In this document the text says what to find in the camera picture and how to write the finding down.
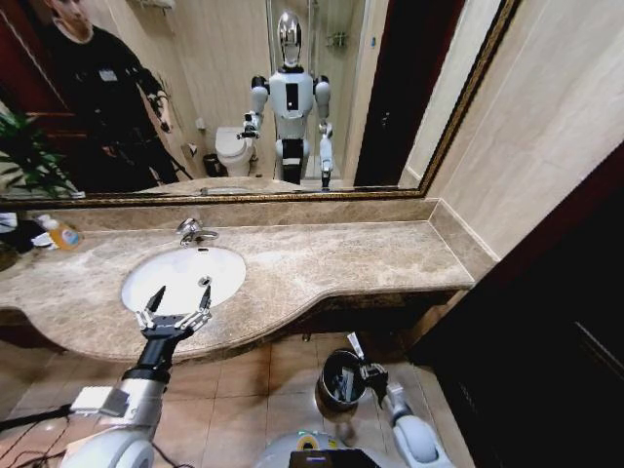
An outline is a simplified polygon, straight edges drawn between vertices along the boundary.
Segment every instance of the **white toilet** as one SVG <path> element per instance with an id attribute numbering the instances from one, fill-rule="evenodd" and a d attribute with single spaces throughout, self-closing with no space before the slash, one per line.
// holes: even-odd
<path id="1" fill-rule="evenodd" d="M 254 155 L 254 140 L 252 138 L 237 139 L 236 135 L 242 132 L 240 127 L 219 127 L 216 129 L 214 147 L 218 161 L 227 169 L 230 177 L 248 176 L 250 174 L 250 160 Z"/>

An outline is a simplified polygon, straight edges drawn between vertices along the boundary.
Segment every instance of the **white sink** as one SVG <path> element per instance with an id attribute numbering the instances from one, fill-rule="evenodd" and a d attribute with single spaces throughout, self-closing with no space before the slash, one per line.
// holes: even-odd
<path id="1" fill-rule="evenodd" d="M 217 248 L 179 249 L 153 256 L 135 268 L 124 282 L 121 300 L 132 311 L 143 310 L 149 298 L 166 286 L 157 314 L 190 314 L 197 310 L 206 290 L 200 285 L 203 279 L 213 279 L 214 307 L 234 295 L 246 274 L 245 261 L 237 253 Z"/>

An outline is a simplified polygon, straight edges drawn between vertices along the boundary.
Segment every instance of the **faucet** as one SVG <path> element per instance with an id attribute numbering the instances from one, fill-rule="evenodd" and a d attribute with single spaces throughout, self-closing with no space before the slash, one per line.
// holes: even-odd
<path id="1" fill-rule="evenodd" d="M 218 232 L 204 229 L 202 221 L 199 221 L 194 217 L 190 217 L 178 226 L 175 233 L 182 236 L 182 240 L 179 241 L 179 244 L 183 247 L 188 247 L 192 243 L 213 241 L 218 238 Z"/>

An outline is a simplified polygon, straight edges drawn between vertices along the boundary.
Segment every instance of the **marble countertop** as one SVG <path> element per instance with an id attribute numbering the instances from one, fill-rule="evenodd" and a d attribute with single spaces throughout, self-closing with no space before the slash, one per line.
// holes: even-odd
<path id="1" fill-rule="evenodd" d="M 473 278 L 427 221 L 226 227 L 205 243 L 240 254 L 243 286 L 176 350 L 178 359 L 253 345 L 323 298 L 468 289 Z M 130 271 L 179 249 L 171 230 L 87 233 L 72 252 L 36 252 L 0 273 L 0 308 L 17 307 L 58 345 L 94 358 L 132 361 L 144 338 L 121 302 Z"/>

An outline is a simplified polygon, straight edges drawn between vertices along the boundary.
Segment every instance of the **shower door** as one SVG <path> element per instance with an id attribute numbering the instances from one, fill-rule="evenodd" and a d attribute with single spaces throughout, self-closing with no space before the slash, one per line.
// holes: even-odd
<path id="1" fill-rule="evenodd" d="M 330 79 L 328 121 L 333 125 L 331 186 L 340 186 L 344 174 L 366 3 L 367 0 L 267 0 L 272 71 L 275 72 L 282 64 L 277 24 L 280 15 L 289 10 L 299 17 L 303 33 L 301 65 L 313 77 L 325 75 Z M 321 136 L 316 107 L 308 118 L 307 138 L 310 142 L 310 156 L 304 163 L 301 184 L 316 187 L 321 180 Z"/>

